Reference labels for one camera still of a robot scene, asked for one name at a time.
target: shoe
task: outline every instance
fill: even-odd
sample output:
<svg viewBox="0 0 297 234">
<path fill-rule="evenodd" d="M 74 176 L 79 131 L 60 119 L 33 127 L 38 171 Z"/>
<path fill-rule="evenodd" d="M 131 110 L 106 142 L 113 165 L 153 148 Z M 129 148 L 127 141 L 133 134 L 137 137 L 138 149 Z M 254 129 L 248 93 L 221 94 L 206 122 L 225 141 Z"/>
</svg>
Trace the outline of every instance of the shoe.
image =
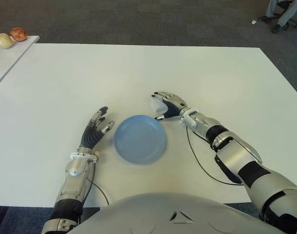
<svg viewBox="0 0 297 234">
<path fill-rule="evenodd" d="M 277 24 L 272 28 L 271 32 L 276 34 L 279 32 L 280 28 L 281 28 L 281 26 L 279 24 Z"/>
<path fill-rule="evenodd" d="M 269 18 L 267 16 L 261 16 L 258 18 L 259 21 L 265 22 L 267 21 Z"/>
</svg>

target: gray carpet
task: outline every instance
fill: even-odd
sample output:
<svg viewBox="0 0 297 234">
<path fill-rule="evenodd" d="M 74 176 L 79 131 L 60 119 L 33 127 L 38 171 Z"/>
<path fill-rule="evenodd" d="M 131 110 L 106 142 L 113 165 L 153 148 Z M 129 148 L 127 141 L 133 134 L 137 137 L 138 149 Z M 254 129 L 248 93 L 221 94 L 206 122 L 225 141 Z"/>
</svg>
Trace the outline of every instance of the gray carpet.
<svg viewBox="0 0 297 234">
<path fill-rule="evenodd" d="M 251 24 L 264 15 L 267 2 L 0 0 L 0 33 L 23 27 L 29 35 L 40 35 L 40 43 L 259 47 L 297 91 L 297 29 L 274 35 L 270 29 L 276 22 Z M 257 216 L 251 203 L 231 206 Z M 0 234 L 40 233 L 49 213 L 10 207 Z"/>
</svg>

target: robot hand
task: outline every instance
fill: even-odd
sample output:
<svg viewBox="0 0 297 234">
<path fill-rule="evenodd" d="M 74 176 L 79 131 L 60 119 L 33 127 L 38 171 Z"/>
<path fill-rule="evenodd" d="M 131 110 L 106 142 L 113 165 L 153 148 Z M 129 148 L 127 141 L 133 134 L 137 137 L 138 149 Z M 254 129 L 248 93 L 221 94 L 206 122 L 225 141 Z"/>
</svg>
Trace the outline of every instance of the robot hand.
<svg viewBox="0 0 297 234">
<path fill-rule="evenodd" d="M 186 102 L 183 101 L 179 96 L 167 92 L 155 92 L 152 95 L 153 98 L 158 98 L 168 107 L 168 110 L 163 114 L 155 119 L 158 121 L 170 118 L 174 116 L 179 116 L 181 111 L 187 108 Z"/>
<path fill-rule="evenodd" d="M 103 115 L 106 114 L 108 107 L 102 107 L 88 122 L 88 125 L 82 135 L 81 143 L 79 147 L 93 149 L 93 147 L 102 139 L 102 137 L 113 128 L 115 122 L 110 121 L 104 128 L 98 130 L 99 124 L 105 119 Z"/>
</svg>

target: onion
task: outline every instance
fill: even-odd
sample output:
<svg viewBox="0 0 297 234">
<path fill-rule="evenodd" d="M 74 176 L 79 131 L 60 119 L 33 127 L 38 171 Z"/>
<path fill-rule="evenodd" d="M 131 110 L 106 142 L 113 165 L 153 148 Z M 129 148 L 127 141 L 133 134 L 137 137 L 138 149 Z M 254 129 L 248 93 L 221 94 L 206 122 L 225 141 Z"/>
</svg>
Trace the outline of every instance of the onion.
<svg viewBox="0 0 297 234">
<path fill-rule="evenodd" d="M 12 44 L 12 40 L 7 34 L 0 33 L 0 48 L 8 49 L 12 46 Z"/>
</svg>

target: person's leg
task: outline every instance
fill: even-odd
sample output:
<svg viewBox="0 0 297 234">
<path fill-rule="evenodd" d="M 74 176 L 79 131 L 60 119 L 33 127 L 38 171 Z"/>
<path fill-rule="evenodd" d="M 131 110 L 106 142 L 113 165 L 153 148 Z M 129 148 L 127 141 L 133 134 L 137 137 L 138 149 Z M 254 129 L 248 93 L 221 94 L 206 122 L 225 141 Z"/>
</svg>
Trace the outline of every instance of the person's leg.
<svg viewBox="0 0 297 234">
<path fill-rule="evenodd" d="M 267 16 L 268 18 L 273 17 L 276 4 L 280 1 L 284 1 L 284 0 L 270 0 L 269 5 L 267 6 L 267 9 L 266 9 L 265 16 Z"/>
<path fill-rule="evenodd" d="M 288 7 L 288 10 L 279 18 L 278 25 L 284 26 L 287 21 L 297 12 L 297 0 L 294 0 Z"/>
</svg>

